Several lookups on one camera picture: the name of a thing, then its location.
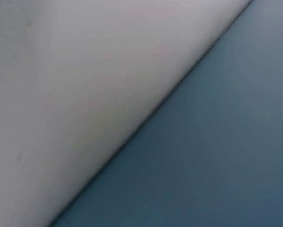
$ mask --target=white sheet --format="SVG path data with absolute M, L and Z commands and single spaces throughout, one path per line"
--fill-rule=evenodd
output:
M 0 0 L 0 227 L 44 227 L 249 0 Z

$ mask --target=white fabric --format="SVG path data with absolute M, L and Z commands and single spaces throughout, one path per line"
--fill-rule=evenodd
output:
M 249 0 L 0 0 L 0 227 L 44 227 Z

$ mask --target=blue-gray background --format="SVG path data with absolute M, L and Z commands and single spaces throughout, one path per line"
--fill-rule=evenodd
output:
M 283 227 L 283 0 L 255 0 L 54 227 Z

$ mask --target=white surface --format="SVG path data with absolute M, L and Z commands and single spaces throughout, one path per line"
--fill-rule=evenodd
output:
M 0 227 L 44 227 L 249 0 L 0 0 Z

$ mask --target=curved white material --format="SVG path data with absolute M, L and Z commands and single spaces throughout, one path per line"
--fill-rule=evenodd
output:
M 44 227 L 249 0 L 0 0 L 0 227 Z

